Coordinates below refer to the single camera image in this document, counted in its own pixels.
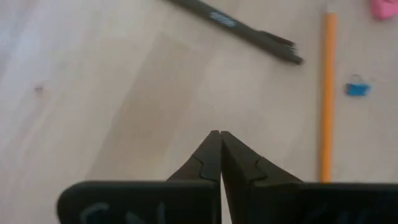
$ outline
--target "wooden surface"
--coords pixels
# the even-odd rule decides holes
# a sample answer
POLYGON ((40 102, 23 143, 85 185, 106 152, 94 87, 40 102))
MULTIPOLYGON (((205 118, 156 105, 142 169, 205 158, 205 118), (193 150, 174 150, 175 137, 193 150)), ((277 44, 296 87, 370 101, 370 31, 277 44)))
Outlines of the wooden surface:
MULTIPOLYGON (((295 41, 305 64, 164 0, 0 1, 1 223, 57 223, 57 197, 81 180, 165 179, 212 129, 317 180, 325 3, 207 2, 295 41)), ((362 0, 336 12, 332 180, 398 182, 398 20, 362 0), (353 73, 368 97, 344 95, 353 73)))

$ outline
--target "pencil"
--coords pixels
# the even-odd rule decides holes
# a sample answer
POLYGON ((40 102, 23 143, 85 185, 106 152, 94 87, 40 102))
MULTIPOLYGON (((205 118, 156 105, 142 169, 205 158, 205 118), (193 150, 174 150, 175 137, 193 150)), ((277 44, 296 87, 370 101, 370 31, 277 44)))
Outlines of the pencil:
POLYGON ((325 36, 323 46, 323 98, 321 123, 321 169, 320 181, 331 182, 331 150, 333 143, 334 72, 336 13, 333 0, 327 0, 325 36))

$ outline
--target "black pen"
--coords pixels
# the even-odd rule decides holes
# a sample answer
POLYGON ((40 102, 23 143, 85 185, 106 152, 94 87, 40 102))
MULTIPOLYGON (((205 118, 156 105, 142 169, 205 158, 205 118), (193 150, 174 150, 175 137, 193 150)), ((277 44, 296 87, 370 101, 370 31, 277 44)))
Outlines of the black pen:
POLYGON ((300 65, 303 62, 303 59, 295 54, 294 43, 289 40, 265 31, 255 30, 199 0, 169 1, 181 5, 199 16, 221 25, 230 32, 240 36, 261 49, 270 52, 282 60, 293 62, 297 65, 300 65))

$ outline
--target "blue object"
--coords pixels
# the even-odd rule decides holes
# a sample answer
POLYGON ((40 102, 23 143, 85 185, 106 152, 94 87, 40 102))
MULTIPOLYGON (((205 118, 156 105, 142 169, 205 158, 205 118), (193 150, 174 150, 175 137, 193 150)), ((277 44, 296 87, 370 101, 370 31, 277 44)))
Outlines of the blue object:
POLYGON ((366 96, 371 86, 367 83, 347 83, 346 94, 349 96, 366 96))

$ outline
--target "pink object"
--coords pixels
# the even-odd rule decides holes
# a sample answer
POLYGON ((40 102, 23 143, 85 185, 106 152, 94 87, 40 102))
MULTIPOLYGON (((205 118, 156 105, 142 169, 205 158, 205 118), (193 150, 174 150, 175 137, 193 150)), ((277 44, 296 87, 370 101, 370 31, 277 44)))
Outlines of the pink object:
POLYGON ((398 0, 371 0, 372 13, 378 19, 389 19, 398 13, 398 0))

